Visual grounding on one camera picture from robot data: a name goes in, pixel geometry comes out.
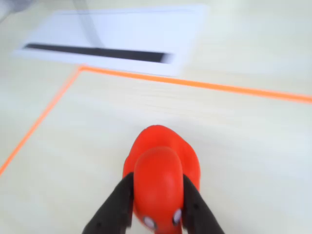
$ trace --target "wire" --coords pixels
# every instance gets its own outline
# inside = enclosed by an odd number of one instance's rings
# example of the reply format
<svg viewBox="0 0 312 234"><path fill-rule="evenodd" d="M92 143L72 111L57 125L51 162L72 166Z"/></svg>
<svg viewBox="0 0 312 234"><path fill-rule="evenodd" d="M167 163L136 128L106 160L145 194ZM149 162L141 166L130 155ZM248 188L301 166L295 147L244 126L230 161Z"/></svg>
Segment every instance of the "wire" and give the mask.
<svg viewBox="0 0 312 234"><path fill-rule="evenodd" d="M73 4L79 15L81 27L91 46L104 48L104 44L98 35L86 0L73 0Z"/></svg>

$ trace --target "duck eye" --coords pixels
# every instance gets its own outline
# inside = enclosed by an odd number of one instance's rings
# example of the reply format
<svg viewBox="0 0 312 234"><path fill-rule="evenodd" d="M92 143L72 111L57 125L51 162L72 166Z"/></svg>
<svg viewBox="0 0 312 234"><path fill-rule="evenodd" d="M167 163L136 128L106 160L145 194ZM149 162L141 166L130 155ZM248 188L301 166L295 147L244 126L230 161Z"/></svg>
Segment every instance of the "duck eye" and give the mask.
<svg viewBox="0 0 312 234"><path fill-rule="evenodd" d="M143 218L143 221L147 227L154 229L154 230L157 228L156 223L151 218L146 216Z"/></svg>
<svg viewBox="0 0 312 234"><path fill-rule="evenodd" d="M180 222L181 216L182 216L182 211L181 211L181 209L178 209L178 210L175 212L175 214L174 214L174 216L173 216L173 218L172 218L172 223L173 223L175 226L178 225L178 223Z"/></svg>

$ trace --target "table surface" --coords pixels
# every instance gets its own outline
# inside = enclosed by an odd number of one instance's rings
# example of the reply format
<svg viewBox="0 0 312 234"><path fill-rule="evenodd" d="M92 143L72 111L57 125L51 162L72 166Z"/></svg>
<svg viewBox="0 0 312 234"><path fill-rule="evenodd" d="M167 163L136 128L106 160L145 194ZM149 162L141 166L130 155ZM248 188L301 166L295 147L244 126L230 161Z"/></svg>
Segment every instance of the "table surface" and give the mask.
<svg viewBox="0 0 312 234"><path fill-rule="evenodd" d="M211 11L178 79L312 96L312 2L170 0ZM88 0L92 9L168 1ZM81 233L121 179L136 136L162 124L195 149L201 194L227 234L312 233L312 105L82 71L11 56L69 0L39 0L0 23L0 233ZM149 233L134 219L127 233Z"/></svg>

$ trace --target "orange tape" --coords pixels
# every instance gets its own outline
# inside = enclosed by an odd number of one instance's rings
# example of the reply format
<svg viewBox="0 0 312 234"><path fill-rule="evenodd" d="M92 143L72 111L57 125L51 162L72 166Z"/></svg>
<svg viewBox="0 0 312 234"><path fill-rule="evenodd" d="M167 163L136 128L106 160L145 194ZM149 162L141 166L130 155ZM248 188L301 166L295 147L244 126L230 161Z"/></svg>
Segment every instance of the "orange tape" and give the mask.
<svg viewBox="0 0 312 234"><path fill-rule="evenodd" d="M52 101L48 104L48 106L45 108L45 110L42 112L42 114L39 116L39 118L36 120L36 122L33 124L33 126L30 128L30 130L26 133L26 135L23 137L23 139L20 141L20 143L17 145L17 147L13 150L13 152L10 154L10 156L7 158L5 163L0 168L0 175L4 172L4 170L7 168L7 166L10 164L10 162L13 160L15 155L20 151L22 146L26 143L28 138L31 136L32 133L38 128L38 126L41 124L41 122L46 118L46 116L49 114L49 112L53 109L53 107L57 104L57 102L60 100L60 98L64 95L64 93L67 91L67 89L74 83L74 81L77 79L81 72L81 67L74 73L73 76L71 76L65 84L61 87L61 89L57 92L57 94L54 96Z"/></svg>
<svg viewBox="0 0 312 234"><path fill-rule="evenodd" d="M190 81L190 80L181 80L181 79L175 79L175 78L157 77L157 76L143 75L143 74L136 74L136 73L129 73L129 72L112 71L112 70L94 68L94 67L89 67L89 66L80 66L78 68L78 70L74 73L74 75L69 77L69 79L61 87L61 89L57 92L57 94L54 96L52 101L48 104L48 106L43 111L43 113L39 116L39 118L36 120L36 122L30 128L30 130L26 133L24 138L20 141L20 143L17 145L17 147L14 149L14 151L10 154L10 156L5 161L5 163L1 166L0 175L4 172L4 170L10 164L10 162L13 160L15 155L20 151L20 149L26 143L26 141L31 136L31 134L34 133L34 131L41 124L41 122L46 118L46 116L50 113L50 111L53 109L53 107L61 99L61 97L64 95L64 93L68 90L68 88L77 79L79 74L83 71L312 104L312 96L289 94L289 93L274 92L274 91L265 91L265 90L257 90L257 89L249 89L249 88L242 88L242 87L236 87L236 86L230 86L230 85L211 84L211 83L204 83L204 82L197 82L197 81Z"/></svg>
<svg viewBox="0 0 312 234"><path fill-rule="evenodd" d="M157 82L163 82L163 83L169 83L169 84L179 84L179 85L186 85L186 86L192 86L192 87L197 87L197 88L213 89L213 90L224 91L224 92L246 94L246 95L253 95L253 96L266 97L266 98L274 98L274 99L280 99L280 100L296 101L296 102L304 102L304 103L312 104L312 97L305 96L305 95L242 88L242 87L222 85L222 84L211 84L211 83L204 83L204 82L191 81L191 80L182 80L182 79L175 79L175 78L157 77L157 76L143 75L143 74L136 74L136 73L129 73L129 72L112 71L112 70L106 70L106 69L94 68L94 67L88 67L88 66L82 66L82 70L88 71L88 72L112 75L112 76L157 81Z"/></svg>

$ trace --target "red rubber duck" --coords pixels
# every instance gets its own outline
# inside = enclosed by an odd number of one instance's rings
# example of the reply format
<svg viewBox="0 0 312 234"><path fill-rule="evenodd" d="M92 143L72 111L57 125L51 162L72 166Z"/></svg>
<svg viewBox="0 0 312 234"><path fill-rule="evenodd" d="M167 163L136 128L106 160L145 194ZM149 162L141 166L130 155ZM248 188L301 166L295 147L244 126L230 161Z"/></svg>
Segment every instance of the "red rubber duck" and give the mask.
<svg viewBox="0 0 312 234"><path fill-rule="evenodd" d="M183 174L199 191L193 148L171 129L153 125L136 138L123 175L134 172L134 213L155 234L181 234Z"/></svg>

